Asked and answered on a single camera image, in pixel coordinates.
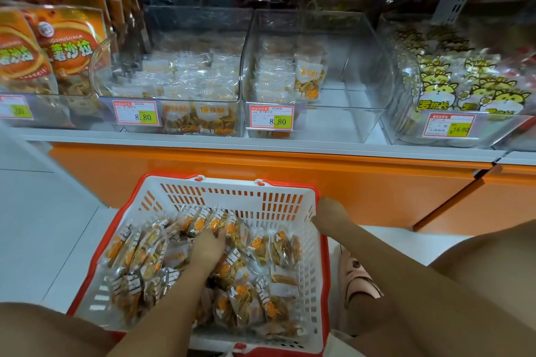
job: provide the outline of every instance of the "sandal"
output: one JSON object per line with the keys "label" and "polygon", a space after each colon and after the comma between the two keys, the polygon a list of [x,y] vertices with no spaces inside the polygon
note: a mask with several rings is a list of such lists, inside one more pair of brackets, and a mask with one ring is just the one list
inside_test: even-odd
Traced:
{"label": "sandal", "polygon": [[347,249],[343,249],[339,259],[339,330],[345,331],[348,304],[352,296],[358,293],[367,294],[375,299],[383,296],[382,291],[372,281],[369,273],[361,263],[352,257]]}

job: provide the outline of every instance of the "floor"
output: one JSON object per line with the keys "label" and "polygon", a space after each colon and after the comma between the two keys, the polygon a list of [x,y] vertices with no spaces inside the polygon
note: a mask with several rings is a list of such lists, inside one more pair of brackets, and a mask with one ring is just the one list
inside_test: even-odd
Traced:
{"label": "floor", "polygon": [[[2,130],[0,146],[0,302],[40,303],[66,312],[116,210],[100,204],[38,148],[14,142]],[[366,229],[423,264],[466,238]],[[330,240],[332,322],[337,321],[339,254],[338,243]],[[22,277],[21,271],[31,273]]]}

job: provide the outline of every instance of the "white shelf edge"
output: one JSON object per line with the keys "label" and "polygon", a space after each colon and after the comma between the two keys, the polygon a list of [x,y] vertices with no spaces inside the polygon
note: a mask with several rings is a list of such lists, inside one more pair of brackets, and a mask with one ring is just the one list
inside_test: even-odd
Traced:
{"label": "white shelf edge", "polygon": [[499,164],[536,166],[536,152],[512,151],[504,155]]}
{"label": "white shelf edge", "polygon": [[179,136],[118,131],[84,131],[19,128],[13,130],[26,141],[133,145],[163,148],[202,148],[242,151],[283,151],[347,156],[384,157],[445,161],[495,162],[505,151],[385,145],[358,143],[324,143],[262,138]]}

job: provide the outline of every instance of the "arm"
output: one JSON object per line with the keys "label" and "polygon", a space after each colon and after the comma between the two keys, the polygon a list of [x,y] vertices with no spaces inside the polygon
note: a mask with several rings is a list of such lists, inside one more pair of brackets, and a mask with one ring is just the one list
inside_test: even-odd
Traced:
{"label": "arm", "polygon": [[184,357],[200,294],[225,248],[225,231],[218,239],[202,232],[193,244],[191,262],[168,294],[132,329],[107,357]]}
{"label": "arm", "polygon": [[531,329],[353,224],[339,202],[321,199],[313,223],[365,266],[431,357],[534,355]]}

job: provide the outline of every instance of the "price label holder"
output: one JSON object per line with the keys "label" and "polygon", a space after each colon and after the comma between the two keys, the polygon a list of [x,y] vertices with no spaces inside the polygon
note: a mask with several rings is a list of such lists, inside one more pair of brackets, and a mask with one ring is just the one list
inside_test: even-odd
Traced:
{"label": "price label holder", "polygon": [[430,113],[423,137],[428,138],[471,138],[469,133],[476,115]]}
{"label": "price label holder", "polygon": [[0,118],[34,120],[28,102],[22,95],[0,95]]}
{"label": "price label holder", "polygon": [[292,131],[294,106],[251,105],[249,120],[249,129]]}
{"label": "price label holder", "polygon": [[160,126],[157,103],[150,100],[113,100],[117,124]]}

